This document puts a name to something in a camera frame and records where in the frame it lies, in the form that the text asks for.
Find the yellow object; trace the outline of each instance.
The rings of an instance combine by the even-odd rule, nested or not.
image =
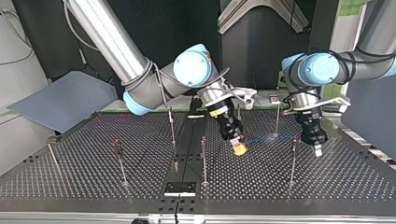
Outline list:
[[[238,144],[238,145],[233,146],[233,154],[235,154],[236,156],[242,156],[247,151],[248,151],[248,149],[245,147],[244,144]]]

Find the metal base plate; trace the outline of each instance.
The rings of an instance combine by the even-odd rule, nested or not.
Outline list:
[[[331,122],[322,123],[330,139],[322,157],[301,145],[290,187],[291,142],[301,132],[294,117],[280,118],[274,138],[275,111],[241,114],[248,147],[242,157],[221,139],[218,124],[206,119],[208,185],[198,180],[194,198],[164,197],[175,155],[167,113],[100,114],[54,145],[59,169],[42,150],[1,176],[0,214],[396,216],[396,173]],[[174,113],[178,137],[187,128],[185,117]],[[125,148],[129,187],[121,184],[114,138],[120,138]],[[191,135],[195,143],[201,138]],[[191,167],[191,172],[183,173],[186,182],[193,182],[187,181],[189,174],[202,173],[202,166]]]

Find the vertical metal pin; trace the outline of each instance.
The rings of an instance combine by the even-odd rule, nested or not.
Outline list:
[[[277,105],[276,107],[276,126],[275,126],[275,132],[274,132],[274,137],[278,136],[278,129],[279,129],[279,115],[280,115],[280,101],[279,101],[279,96],[271,94],[268,96],[268,100],[270,101],[271,105]]]
[[[292,142],[292,147],[291,150],[293,151],[293,162],[291,165],[291,174],[290,174],[290,185],[289,185],[289,193],[291,193],[291,189],[294,185],[294,170],[295,170],[295,164],[296,164],[296,157],[297,157],[297,152],[300,149],[300,138],[297,136],[293,137],[293,142]]]
[[[241,105],[240,104],[238,104],[237,110],[238,110],[237,118],[239,120],[242,120],[242,117],[241,117]]]
[[[175,140],[175,128],[174,128],[174,121],[172,118],[172,107],[169,108],[169,122],[171,123],[171,130],[172,130],[172,144],[174,147],[176,146],[176,140]]]
[[[61,167],[59,166],[58,159],[56,159],[55,152],[53,151],[52,145],[50,143],[47,143],[47,146],[49,147],[49,152],[50,152],[50,155],[51,155],[53,161],[55,162],[56,168],[58,169],[58,172],[61,175],[61,179],[63,179]]]
[[[279,112],[280,112],[280,104],[277,105],[277,110],[276,110],[276,126],[275,126],[275,133],[274,137],[277,137],[278,133],[278,127],[279,127]]]
[[[202,137],[202,141],[201,141],[201,150],[202,150],[202,160],[204,162],[204,186],[207,186],[209,183],[207,182],[207,176],[206,176],[206,154],[205,154],[205,137]]]
[[[56,159],[56,157],[55,157],[55,153],[53,152],[52,145],[50,143],[48,143],[47,146],[49,147],[49,152],[50,152],[50,155],[52,156],[53,161],[55,161],[56,165],[59,166],[58,159]]]
[[[123,186],[128,186],[129,183],[128,183],[128,180],[126,179],[125,168],[124,168],[123,163],[122,163],[122,148],[121,148],[121,143],[120,143],[120,139],[119,138],[116,138],[114,140],[114,151],[115,151],[116,157],[117,157],[117,159],[119,160],[119,163],[120,163],[120,168],[121,168],[122,178],[123,178],[122,185]]]

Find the perforated metal table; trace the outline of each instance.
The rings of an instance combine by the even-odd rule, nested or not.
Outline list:
[[[249,151],[242,157],[213,119],[174,113],[174,120],[176,147],[168,114],[93,115],[51,144],[58,165],[45,147],[0,177],[0,220],[396,221],[396,173],[327,120],[323,156],[302,145],[292,184],[291,141],[300,134],[293,116],[281,117],[274,138],[275,111],[243,111]],[[115,138],[125,149],[128,187],[121,184]],[[195,183],[195,196],[165,197],[173,182]]]

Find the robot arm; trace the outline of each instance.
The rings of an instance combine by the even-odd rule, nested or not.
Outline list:
[[[338,102],[341,112],[350,105],[338,97],[320,100],[315,87],[330,83],[345,84],[351,80],[376,80],[396,74],[396,1],[379,0],[368,20],[356,49],[352,52],[317,52],[298,54],[282,62],[290,96],[288,101],[302,124],[301,139],[321,155],[321,144],[328,140],[320,128],[322,105]]]
[[[159,70],[142,55],[106,0],[65,3],[119,76],[131,112],[144,115],[191,88],[200,89],[198,94],[209,114],[219,122],[221,136],[231,141],[235,154],[245,153],[243,127],[233,115],[233,94],[204,45],[186,49]]]

